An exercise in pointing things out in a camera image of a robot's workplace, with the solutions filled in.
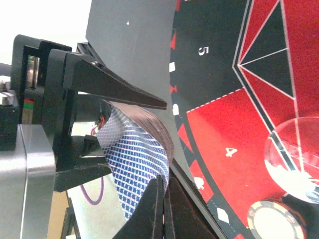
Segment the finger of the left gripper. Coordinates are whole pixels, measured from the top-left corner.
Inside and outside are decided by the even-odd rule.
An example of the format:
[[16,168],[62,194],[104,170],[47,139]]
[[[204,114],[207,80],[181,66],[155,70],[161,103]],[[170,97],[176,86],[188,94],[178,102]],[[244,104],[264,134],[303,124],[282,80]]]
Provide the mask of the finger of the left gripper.
[[112,102],[166,109],[166,101],[125,81],[86,54],[66,54],[63,87]]
[[55,192],[69,190],[111,173],[95,136],[68,137],[55,158]]

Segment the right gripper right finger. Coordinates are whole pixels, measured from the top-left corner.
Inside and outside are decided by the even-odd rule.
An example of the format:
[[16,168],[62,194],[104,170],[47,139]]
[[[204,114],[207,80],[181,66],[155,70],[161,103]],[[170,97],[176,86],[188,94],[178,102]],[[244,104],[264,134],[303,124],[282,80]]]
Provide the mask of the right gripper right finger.
[[169,179],[167,192],[172,213],[172,217],[168,219],[169,232],[172,233],[172,236],[169,236],[170,239],[217,238],[195,210],[193,203],[190,202],[176,178]]

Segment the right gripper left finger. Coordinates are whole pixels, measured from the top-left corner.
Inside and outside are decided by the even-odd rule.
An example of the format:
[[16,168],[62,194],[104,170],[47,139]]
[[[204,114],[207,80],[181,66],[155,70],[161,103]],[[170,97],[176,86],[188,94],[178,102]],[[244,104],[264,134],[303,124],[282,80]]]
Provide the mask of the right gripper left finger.
[[116,233],[115,239],[162,239],[163,226],[163,179],[159,175],[145,189],[133,215]]

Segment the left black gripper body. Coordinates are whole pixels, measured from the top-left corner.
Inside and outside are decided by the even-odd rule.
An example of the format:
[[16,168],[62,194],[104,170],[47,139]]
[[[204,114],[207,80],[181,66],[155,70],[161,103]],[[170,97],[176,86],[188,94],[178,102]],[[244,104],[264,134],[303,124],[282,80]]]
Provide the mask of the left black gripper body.
[[[17,93],[16,147],[0,154],[0,236],[3,239],[44,239],[50,217],[58,149],[71,135],[78,92],[63,87],[66,54],[71,48],[18,35],[13,43],[11,79]],[[39,58],[40,96],[35,124],[22,123],[29,93],[27,62]]]

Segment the blue card deck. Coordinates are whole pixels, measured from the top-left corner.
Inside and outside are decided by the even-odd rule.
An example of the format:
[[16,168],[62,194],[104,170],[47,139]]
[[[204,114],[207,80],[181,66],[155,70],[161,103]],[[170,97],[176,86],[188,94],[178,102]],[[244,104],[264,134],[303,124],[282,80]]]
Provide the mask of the blue card deck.
[[109,119],[96,137],[109,164],[128,220],[149,182],[157,176],[166,190],[173,142],[161,120],[135,105],[112,102]]

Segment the clear round dealer button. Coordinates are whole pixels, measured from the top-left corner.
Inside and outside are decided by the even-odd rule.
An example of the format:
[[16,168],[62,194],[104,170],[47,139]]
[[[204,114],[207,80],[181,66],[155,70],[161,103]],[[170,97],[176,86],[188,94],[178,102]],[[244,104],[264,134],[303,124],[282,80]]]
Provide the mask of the clear round dealer button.
[[319,118],[294,118],[276,126],[265,143],[265,165],[286,193],[318,204]]

